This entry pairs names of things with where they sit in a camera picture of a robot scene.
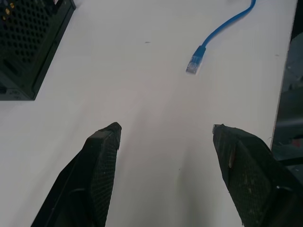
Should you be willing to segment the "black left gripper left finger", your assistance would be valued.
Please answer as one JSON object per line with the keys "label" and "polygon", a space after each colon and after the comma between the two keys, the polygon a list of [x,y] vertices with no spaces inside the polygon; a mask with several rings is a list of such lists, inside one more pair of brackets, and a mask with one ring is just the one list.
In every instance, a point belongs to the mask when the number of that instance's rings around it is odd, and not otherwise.
{"label": "black left gripper left finger", "polygon": [[122,127],[88,137],[59,173],[31,227],[105,227]]}

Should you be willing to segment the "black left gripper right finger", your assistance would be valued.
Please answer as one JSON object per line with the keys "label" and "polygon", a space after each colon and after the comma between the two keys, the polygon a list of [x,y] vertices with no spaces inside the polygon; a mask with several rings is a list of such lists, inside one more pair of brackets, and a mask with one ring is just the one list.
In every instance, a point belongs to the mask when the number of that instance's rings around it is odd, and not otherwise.
{"label": "black left gripper right finger", "polygon": [[303,183],[288,169],[303,157],[276,160],[259,137],[213,126],[222,177],[244,227],[303,227]]}

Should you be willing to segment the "black computer case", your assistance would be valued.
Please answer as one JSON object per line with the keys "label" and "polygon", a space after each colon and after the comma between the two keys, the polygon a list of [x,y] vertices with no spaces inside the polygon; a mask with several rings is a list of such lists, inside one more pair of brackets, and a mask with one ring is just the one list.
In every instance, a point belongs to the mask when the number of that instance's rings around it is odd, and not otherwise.
{"label": "black computer case", "polygon": [[35,100],[74,0],[0,0],[0,101]]}

